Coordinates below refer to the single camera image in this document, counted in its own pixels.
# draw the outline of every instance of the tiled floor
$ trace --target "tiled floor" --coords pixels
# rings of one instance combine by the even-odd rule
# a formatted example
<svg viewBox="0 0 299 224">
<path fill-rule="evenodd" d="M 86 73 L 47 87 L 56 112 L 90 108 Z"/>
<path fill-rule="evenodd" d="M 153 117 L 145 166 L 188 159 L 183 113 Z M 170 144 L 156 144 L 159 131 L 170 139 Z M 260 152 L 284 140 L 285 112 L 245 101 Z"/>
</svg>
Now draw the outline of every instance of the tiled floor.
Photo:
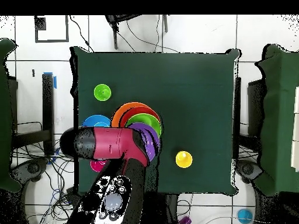
<svg viewBox="0 0 299 224">
<path fill-rule="evenodd" d="M 81 33 L 89 41 L 94 51 L 115 51 L 113 33 L 104 16 L 72 16 L 78 22 Z M 57 77 L 57 88 L 54 90 L 55 100 L 55 138 L 72 126 L 73 105 L 69 93 L 72 73 L 69 65 L 70 46 L 81 46 L 89 49 L 80 36 L 78 26 L 68 17 L 69 42 L 35 43 L 33 16 L 0 16 L 0 38 L 9 38 L 18 45 L 15 52 L 8 55 L 6 67 L 9 74 L 16 76 L 18 88 L 18 122 L 41 121 L 41 75 L 52 72 Z M 158 15 L 142 15 L 129 20 L 128 25 L 134 34 L 150 43 L 158 41 L 156 26 Z M 65 17 L 46 16 L 47 30 L 39 31 L 40 39 L 64 39 Z M 241 87 L 241 132 L 247 133 L 248 104 L 246 88 L 250 81 L 260 79 L 262 74 L 254 65 L 261 60 L 263 47 L 269 43 L 277 43 L 290 51 L 299 50 L 299 21 L 296 16 L 270 15 L 170 15 L 168 16 L 168 32 L 164 33 L 163 45 L 165 53 L 180 52 L 224 53 L 228 49 L 238 48 L 242 52 L 239 60 L 238 75 L 242 78 Z M 120 23 L 120 34 L 135 51 L 153 52 L 155 46 L 147 44 L 129 30 L 126 22 Z M 159 45 L 161 45 L 162 18 L 158 23 Z M 117 36 L 118 52 L 132 51 L 130 46 Z M 19 132 L 38 130 L 36 124 L 20 125 Z M 72 163 L 66 170 L 72 171 Z M 57 175 L 49 166 L 47 173 L 51 177 L 52 186 L 57 188 Z M 64 174 L 66 188 L 73 185 L 72 173 Z M 235 175 L 235 186 L 238 194 L 229 197 L 222 194 L 181 194 L 180 200 L 191 203 L 190 214 L 192 224 L 240 224 L 238 210 L 248 208 L 255 212 L 255 195 L 251 185 L 244 184 L 239 175 Z M 37 183 L 30 182 L 26 193 L 26 212 L 28 216 L 44 214 L 52 198 L 49 178 L 43 174 Z M 188 210 L 185 201 L 180 201 L 178 214 Z M 30 217 L 30 224 L 38 224 L 41 216 Z M 46 219 L 48 224 L 61 224 Z"/>
</svg>

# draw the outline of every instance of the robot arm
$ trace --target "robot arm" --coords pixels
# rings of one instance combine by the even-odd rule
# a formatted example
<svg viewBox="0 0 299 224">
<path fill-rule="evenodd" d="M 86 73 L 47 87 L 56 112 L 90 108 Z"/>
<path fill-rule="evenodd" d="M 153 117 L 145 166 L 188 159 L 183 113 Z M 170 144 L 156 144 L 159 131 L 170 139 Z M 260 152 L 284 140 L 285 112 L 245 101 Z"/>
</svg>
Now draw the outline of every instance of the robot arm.
<svg viewBox="0 0 299 224">
<path fill-rule="evenodd" d="M 70 157 L 109 160 L 67 224 L 139 224 L 145 168 L 149 160 L 139 132 L 129 128 L 83 127 L 60 139 Z"/>
</svg>

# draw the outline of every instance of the blue bowl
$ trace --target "blue bowl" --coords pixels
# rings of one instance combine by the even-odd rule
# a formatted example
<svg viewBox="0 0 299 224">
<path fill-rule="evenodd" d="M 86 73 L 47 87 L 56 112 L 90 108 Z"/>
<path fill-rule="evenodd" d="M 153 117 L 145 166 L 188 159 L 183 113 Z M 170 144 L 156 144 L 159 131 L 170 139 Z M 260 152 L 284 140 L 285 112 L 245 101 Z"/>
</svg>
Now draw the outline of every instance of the blue bowl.
<svg viewBox="0 0 299 224">
<path fill-rule="evenodd" d="M 239 222 L 241 222 L 242 224 L 249 224 L 252 221 L 252 213 L 250 210 L 248 209 L 240 209 L 238 211 L 238 220 Z"/>
<path fill-rule="evenodd" d="M 93 115 L 88 117 L 83 123 L 83 127 L 110 127 L 110 120 L 103 115 Z"/>
</svg>

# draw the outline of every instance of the green table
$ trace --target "green table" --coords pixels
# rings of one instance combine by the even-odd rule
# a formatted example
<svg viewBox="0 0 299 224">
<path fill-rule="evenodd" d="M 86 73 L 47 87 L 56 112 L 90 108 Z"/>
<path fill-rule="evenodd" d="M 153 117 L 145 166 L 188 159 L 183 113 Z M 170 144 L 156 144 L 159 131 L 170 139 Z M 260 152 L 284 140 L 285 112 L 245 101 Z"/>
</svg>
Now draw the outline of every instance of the green table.
<svg viewBox="0 0 299 224">
<path fill-rule="evenodd" d="M 19 182 L 9 175 L 12 143 L 12 109 L 8 86 L 8 71 L 4 65 L 7 56 L 16 48 L 16 44 L 9 39 L 0 39 L 0 189 L 18 192 L 21 189 Z"/>
<path fill-rule="evenodd" d="M 162 152 L 146 171 L 146 191 L 236 193 L 231 185 L 234 60 L 227 54 L 86 52 L 74 47 L 78 70 L 79 124 L 91 115 L 111 118 L 124 103 L 141 102 L 162 118 Z M 112 96 L 98 101 L 93 90 L 107 84 Z M 178 151 L 193 163 L 178 167 Z M 79 161 L 79 192 L 98 174 Z"/>
<path fill-rule="evenodd" d="M 263 101 L 265 119 L 260 133 L 265 171 L 256 180 L 267 196 L 281 191 L 299 193 L 299 173 L 291 167 L 295 89 L 299 86 L 299 53 L 272 44 L 264 48 L 257 65 L 263 72 L 267 93 Z"/>
</svg>

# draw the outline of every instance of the yellow cup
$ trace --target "yellow cup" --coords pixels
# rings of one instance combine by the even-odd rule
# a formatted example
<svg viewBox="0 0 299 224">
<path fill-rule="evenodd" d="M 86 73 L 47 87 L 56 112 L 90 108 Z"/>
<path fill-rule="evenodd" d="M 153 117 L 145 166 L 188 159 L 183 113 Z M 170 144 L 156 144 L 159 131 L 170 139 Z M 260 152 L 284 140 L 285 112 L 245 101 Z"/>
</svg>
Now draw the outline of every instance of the yellow cup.
<svg viewBox="0 0 299 224">
<path fill-rule="evenodd" d="M 192 164 L 192 156 L 187 151 L 180 151 L 175 157 L 176 164 L 181 168 L 190 167 Z"/>
</svg>

